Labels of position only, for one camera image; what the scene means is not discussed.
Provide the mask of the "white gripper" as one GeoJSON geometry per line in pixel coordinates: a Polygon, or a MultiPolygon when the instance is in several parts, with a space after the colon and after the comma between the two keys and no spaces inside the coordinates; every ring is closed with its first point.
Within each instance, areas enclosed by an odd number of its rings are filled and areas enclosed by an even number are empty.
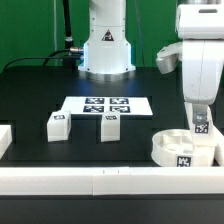
{"type": "Polygon", "coordinates": [[[183,95],[193,104],[192,122],[204,125],[224,68],[224,3],[180,4],[176,31],[181,42],[163,47],[156,63],[166,74],[182,62],[183,95]]]}

